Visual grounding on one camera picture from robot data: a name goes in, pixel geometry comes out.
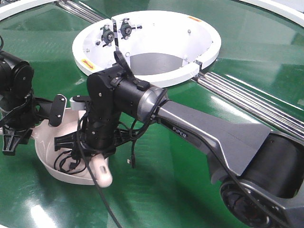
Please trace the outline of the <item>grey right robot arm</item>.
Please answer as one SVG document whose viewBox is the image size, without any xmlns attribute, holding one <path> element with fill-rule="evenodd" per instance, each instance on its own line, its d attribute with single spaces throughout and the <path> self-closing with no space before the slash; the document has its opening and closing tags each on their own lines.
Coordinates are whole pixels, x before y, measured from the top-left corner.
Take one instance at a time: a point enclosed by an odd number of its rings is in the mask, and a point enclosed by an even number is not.
<svg viewBox="0 0 304 228">
<path fill-rule="evenodd" d="M 253 228 L 304 225 L 304 144 L 260 123 L 231 123 L 176 103 L 166 90 L 137 79 L 127 65 L 91 74 L 86 113 L 77 130 L 54 139 L 55 150 L 112 155 L 159 123 L 208 157 L 210 177 L 220 181 L 228 210 Z"/>
</svg>

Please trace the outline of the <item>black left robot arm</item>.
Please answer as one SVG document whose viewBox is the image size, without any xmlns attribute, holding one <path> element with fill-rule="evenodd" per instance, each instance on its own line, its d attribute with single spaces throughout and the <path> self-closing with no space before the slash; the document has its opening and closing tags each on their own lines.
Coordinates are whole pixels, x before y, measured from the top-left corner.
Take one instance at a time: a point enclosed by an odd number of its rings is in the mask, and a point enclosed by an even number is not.
<svg viewBox="0 0 304 228">
<path fill-rule="evenodd" d="M 52 101 L 34 96 L 33 67 L 6 51 L 0 52 L 0 127 L 3 154 L 14 156 L 27 144 L 36 124 L 48 119 Z"/>
</svg>

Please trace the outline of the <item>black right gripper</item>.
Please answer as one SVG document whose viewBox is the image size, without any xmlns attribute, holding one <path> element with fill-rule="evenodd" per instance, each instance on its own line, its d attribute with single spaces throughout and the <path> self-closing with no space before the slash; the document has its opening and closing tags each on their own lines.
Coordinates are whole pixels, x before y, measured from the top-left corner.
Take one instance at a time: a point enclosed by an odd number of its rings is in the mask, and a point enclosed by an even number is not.
<svg viewBox="0 0 304 228">
<path fill-rule="evenodd" d="M 54 138 L 54 149 L 72 149 L 72 157 L 80 158 L 80 149 L 77 141 L 83 149 L 85 156 L 101 153 L 104 157 L 114 154 L 116 147 L 127 143 L 136 136 L 129 128 L 121 129 L 118 125 L 121 112 L 97 113 L 89 111 L 78 121 L 76 131 L 64 136 Z"/>
</svg>

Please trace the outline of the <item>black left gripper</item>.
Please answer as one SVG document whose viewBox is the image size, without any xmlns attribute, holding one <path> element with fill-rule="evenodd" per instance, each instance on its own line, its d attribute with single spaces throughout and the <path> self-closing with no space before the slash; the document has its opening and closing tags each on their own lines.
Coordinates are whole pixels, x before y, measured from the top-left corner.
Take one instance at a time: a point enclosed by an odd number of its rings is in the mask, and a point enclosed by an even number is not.
<svg viewBox="0 0 304 228">
<path fill-rule="evenodd" d="M 28 143 L 32 128 L 48 119 L 51 106 L 51 100 L 35 97 L 32 92 L 22 98 L 17 98 L 11 92 L 0 95 L 4 155 L 14 156 L 19 144 Z"/>
</svg>

